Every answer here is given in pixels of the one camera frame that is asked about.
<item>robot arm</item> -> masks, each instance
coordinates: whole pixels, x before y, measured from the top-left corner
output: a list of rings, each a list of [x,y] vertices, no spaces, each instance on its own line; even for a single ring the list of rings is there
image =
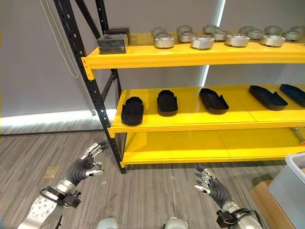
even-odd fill
[[[249,210],[247,208],[238,207],[231,197],[231,194],[227,187],[215,176],[215,174],[205,168],[198,167],[198,172],[195,173],[199,180],[194,188],[206,195],[209,195],[222,209],[217,212],[217,223],[221,228],[229,229],[262,229],[262,223],[259,219],[256,211]],[[252,216],[252,213],[256,214],[259,222],[257,222]]]
[[[65,178],[54,187],[46,187],[34,201],[26,219],[18,229],[57,229],[60,226],[62,210],[80,204],[80,191],[72,191],[82,180],[104,174],[102,162],[95,162],[97,155],[109,146],[106,142],[94,143],[72,163]]]

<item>white wall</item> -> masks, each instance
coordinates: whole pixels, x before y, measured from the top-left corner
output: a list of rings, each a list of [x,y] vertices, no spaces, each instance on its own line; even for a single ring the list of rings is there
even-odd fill
[[[95,38],[75,1],[71,3],[90,53],[96,47]],[[63,31],[52,0],[50,4]],[[99,27],[95,1],[86,4]],[[154,26],[173,31],[180,24],[201,30],[215,21],[218,4],[218,0],[105,1],[110,26],[129,26],[132,32]],[[1,116],[92,108],[82,79],[73,78],[64,64],[39,1],[2,0],[0,11]],[[304,0],[227,0],[221,27],[234,30],[245,25],[263,28],[278,24],[288,29],[305,23],[304,15]],[[122,88],[199,86],[202,67],[120,69],[119,73]],[[109,74],[109,70],[97,71],[101,88]],[[305,83],[305,65],[211,65],[206,83]],[[106,105],[114,108],[113,91]]]
[[[304,0],[227,0],[220,27],[305,26]],[[206,85],[305,83],[305,64],[211,65]]]

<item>wooden floor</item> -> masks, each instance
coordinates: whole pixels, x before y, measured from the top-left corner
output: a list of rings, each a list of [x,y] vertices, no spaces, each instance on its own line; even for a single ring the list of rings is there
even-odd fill
[[[0,144],[2,228],[14,229],[28,214],[40,189],[55,185],[66,168],[103,132],[8,136]],[[99,220],[117,218],[121,229],[159,229],[169,217],[188,221],[191,229],[217,229],[211,198],[193,190],[196,164],[130,166],[121,175],[110,150],[103,156],[105,174],[77,187],[77,209],[64,212],[61,229],[94,229]],[[210,163],[241,207],[257,209],[248,190],[274,178],[284,161]],[[60,166],[55,178],[41,178],[48,166]]]

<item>metal block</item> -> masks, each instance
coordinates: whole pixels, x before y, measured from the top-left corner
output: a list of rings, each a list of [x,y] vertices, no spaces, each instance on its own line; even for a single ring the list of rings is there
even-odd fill
[[[260,40],[259,43],[266,46],[271,47],[281,47],[285,42],[285,37],[276,34],[268,34],[264,35]]]
[[[228,31],[227,30],[215,30],[211,37],[215,39],[215,41],[225,41],[227,37]]]
[[[196,49],[210,49],[213,47],[214,38],[210,36],[198,35],[192,38],[191,47]]]
[[[283,29],[277,25],[269,25],[265,28],[265,33],[267,34],[281,34],[281,32],[283,31]]]
[[[104,32],[104,35],[106,34],[126,34],[128,43],[130,43],[130,32],[128,28],[108,29]]]
[[[154,28],[151,30],[152,36],[155,36],[155,35],[157,35],[157,33],[160,33],[160,32],[166,32],[166,29],[163,28],[163,27],[154,27]]]
[[[299,39],[302,38],[302,33],[299,31],[286,31],[283,33],[283,36],[286,38],[286,41],[298,41]]]
[[[179,33],[178,34],[178,41],[179,42],[191,42],[192,41],[192,38],[196,36],[196,33],[195,32],[192,32],[192,31],[184,31],[182,33]]]
[[[127,53],[127,34],[106,34],[97,40],[100,54],[122,54]]]
[[[189,25],[181,25],[177,27],[177,34],[180,34],[182,32],[191,32],[193,28]]]
[[[263,35],[264,35],[264,31],[257,30],[257,29],[248,30],[246,32],[246,36],[250,37],[250,39],[252,39],[252,40],[259,40],[259,39],[261,39],[263,37]]]
[[[206,25],[203,28],[203,33],[212,33],[217,29],[218,29],[217,25]]]
[[[294,26],[290,30],[298,31],[301,34],[305,34],[305,27],[304,26]]]
[[[249,37],[238,33],[238,34],[227,35],[225,39],[225,43],[233,47],[245,47],[247,46],[249,40],[250,40]]]
[[[172,48],[174,46],[175,40],[169,33],[157,34],[153,39],[154,46],[159,49]]]
[[[253,27],[253,26],[244,26],[244,27],[241,27],[241,28],[239,29],[239,32],[238,32],[238,33],[243,34],[243,35],[246,35],[246,34],[247,34],[247,31],[249,31],[249,30],[255,30],[255,27]]]

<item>shelf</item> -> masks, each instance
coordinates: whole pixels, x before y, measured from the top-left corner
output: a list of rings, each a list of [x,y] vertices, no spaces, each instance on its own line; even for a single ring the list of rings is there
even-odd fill
[[[121,165],[278,160],[302,151],[288,128],[139,132],[127,134]]]
[[[96,48],[82,57],[88,79],[95,78],[93,69],[149,68],[239,63],[305,63],[305,37],[300,42],[285,42],[280,48],[249,42],[247,47],[229,47],[215,42],[210,50],[196,50],[189,43],[177,43],[171,49],[156,49],[150,33],[131,34],[126,54],[100,55]]]
[[[157,97],[164,89],[123,90],[111,127],[115,133],[153,131],[192,131],[245,128],[271,128],[305,126],[305,109],[279,90],[279,85],[262,85],[271,92],[277,91],[288,106],[282,111],[271,111],[260,104],[249,92],[248,85],[209,87],[223,94],[230,109],[222,115],[208,113],[200,97],[199,87],[169,88],[177,96],[178,113],[172,117],[158,114]],[[305,90],[305,85],[298,85]],[[144,104],[143,122],[138,126],[127,126],[121,122],[122,105],[131,96],[138,96]]]

